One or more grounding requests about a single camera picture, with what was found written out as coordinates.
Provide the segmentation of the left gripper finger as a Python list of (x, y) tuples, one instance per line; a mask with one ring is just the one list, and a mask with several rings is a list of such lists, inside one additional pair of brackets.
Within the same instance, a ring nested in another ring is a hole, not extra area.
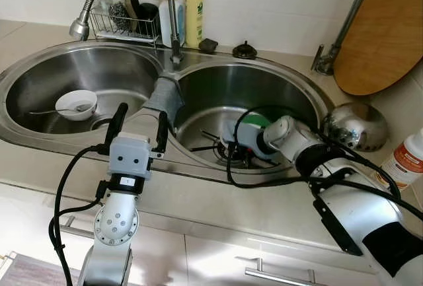
[(158, 126), (156, 134), (156, 153), (164, 154), (167, 148), (167, 136), (169, 135), (169, 119), (167, 119), (167, 113), (160, 111), (158, 114)]
[(129, 105), (127, 105), (127, 102), (121, 102), (121, 104), (118, 105), (114, 116), (109, 121), (108, 130), (106, 130), (106, 137), (104, 139), (104, 146), (106, 148), (109, 148), (111, 143), (114, 141), (114, 138), (118, 136), (119, 132), (123, 129), (127, 111), (129, 111)]

